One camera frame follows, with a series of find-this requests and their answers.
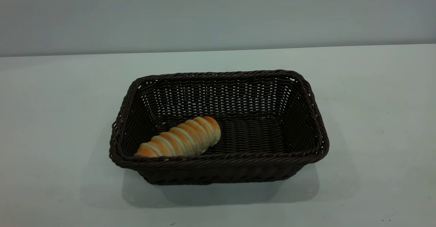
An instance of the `table surface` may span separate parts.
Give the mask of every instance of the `table surface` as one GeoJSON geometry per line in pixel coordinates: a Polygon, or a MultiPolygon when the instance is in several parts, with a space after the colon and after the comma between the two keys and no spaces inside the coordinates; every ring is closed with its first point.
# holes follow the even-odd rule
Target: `table surface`
{"type": "Polygon", "coordinates": [[[0,58],[0,226],[434,226],[436,45],[0,58]],[[132,81],[295,70],[328,155],[279,182],[154,186],[109,159],[132,81]]]}

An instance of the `wall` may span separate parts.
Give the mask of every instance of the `wall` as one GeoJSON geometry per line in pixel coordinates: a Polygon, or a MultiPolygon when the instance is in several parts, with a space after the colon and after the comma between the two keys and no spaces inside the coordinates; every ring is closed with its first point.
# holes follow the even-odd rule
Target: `wall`
{"type": "Polygon", "coordinates": [[[0,56],[436,42],[436,0],[0,0],[0,56]]]}

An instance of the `basket rim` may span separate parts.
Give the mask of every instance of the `basket rim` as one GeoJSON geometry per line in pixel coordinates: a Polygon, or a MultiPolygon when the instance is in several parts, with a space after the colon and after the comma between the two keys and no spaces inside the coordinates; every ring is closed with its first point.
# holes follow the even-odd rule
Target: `basket rim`
{"type": "Polygon", "coordinates": [[[126,96],[123,99],[120,112],[118,113],[117,120],[112,124],[112,135],[110,140],[110,150],[109,157],[112,159],[116,165],[123,168],[131,168],[137,170],[144,170],[144,167],[149,169],[162,169],[162,168],[174,168],[178,164],[183,163],[186,167],[196,167],[196,166],[238,166],[238,165],[260,165],[265,162],[265,165],[271,165],[271,159],[274,160],[274,164],[308,164],[314,163],[322,158],[324,158],[329,150],[329,140],[327,137],[327,132],[324,127],[324,123],[319,112],[319,109],[315,102],[315,97],[313,95],[310,84],[303,78],[302,75],[295,71],[290,70],[260,70],[260,71],[240,71],[240,72],[190,72],[190,73],[175,73],[175,74],[163,74],[163,75],[148,75],[145,77],[137,78],[130,85],[126,96]],[[133,98],[136,92],[139,90],[141,84],[144,81],[177,81],[183,79],[186,81],[186,77],[195,78],[198,80],[226,80],[233,79],[235,77],[243,78],[247,77],[286,77],[295,79],[296,82],[300,81],[301,92],[307,95],[301,95],[305,98],[305,101],[312,103],[310,106],[310,112],[313,114],[314,122],[317,125],[317,145],[314,148],[307,151],[298,151],[291,153],[232,153],[232,154],[208,154],[208,155],[194,155],[194,156],[160,156],[160,157],[135,157],[126,156],[122,150],[122,136],[120,134],[124,133],[123,123],[129,120],[128,112],[133,103],[133,98]]]}

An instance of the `bread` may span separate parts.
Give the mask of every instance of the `bread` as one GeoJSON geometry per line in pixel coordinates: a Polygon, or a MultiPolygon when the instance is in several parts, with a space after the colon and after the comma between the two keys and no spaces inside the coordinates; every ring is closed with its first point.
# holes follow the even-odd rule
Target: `bread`
{"type": "Polygon", "coordinates": [[[158,157],[178,155],[198,155],[221,138],[218,122],[209,116],[195,117],[185,123],[161,132],[147,143],[142,143],[135,156],[158,157]]]}

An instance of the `rectangular basket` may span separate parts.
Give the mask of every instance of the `rectangular basket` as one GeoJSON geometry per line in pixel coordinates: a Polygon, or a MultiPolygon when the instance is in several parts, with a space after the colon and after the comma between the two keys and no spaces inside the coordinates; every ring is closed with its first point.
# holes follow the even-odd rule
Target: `rectangular basket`
{"type": "Polygon", "coordinates": [[[312,90],[299,73],[179,73],[132,83],[112,125],[109,156],[151,184],[266,182],[288,179],[328,148],[312,90]],[[221,127],[221,140],[204,154],[133,156],[141,143],[196,116],[211,116],[221,127]]]}

